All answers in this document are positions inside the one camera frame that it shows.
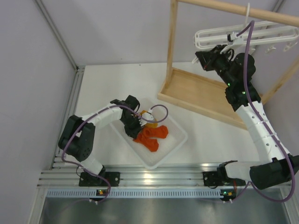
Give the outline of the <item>white clip hanger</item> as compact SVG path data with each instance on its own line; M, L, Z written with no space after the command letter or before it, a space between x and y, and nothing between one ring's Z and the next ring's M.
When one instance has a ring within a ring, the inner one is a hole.
M246 7L244 24L197 31L193 38L197 51L209 51L216 45L226 45L224 48L225 50L233 49L234 51L239 47L245 47L250 30L250 28L247 28L247 25L249 24L249 13L250 4L248 4ZM244 43L242 46L228 46L227 35L233 32L243 36ZM249 53L251 54L255 51L254 47L256 45L292 42L298 38L298 27L279 25L278 23L274 23L272 21L260 21L254 25L254 30L250 40L252 48L249 49Z

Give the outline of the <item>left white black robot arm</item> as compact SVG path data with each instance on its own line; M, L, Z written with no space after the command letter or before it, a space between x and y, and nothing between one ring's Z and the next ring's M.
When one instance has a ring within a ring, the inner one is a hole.
M129 95L125 100L112 100L106 107L90 115L72 115L68 118L58 141L63 151L62 160L83 169L80 186L107 186L106 168L95 157L96 129L114 121L121 121L125 133L136 139L143 128L141 115L137 114L140 102Z

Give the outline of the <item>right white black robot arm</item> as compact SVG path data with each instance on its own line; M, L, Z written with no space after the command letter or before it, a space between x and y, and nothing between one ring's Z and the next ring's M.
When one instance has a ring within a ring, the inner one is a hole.
M224 45L210 51L195 53L204 71L215 71L227 85L225 96L234 112L244 122L259 155L259 162L230 161L218 168L218 180L229 185L235 179L251 181L259 190L291 181L299 170L299 157L280 142L268 120L261 98L250 82L256 71L255 60L248 55L244 68L244 53L233 50L222 53Z

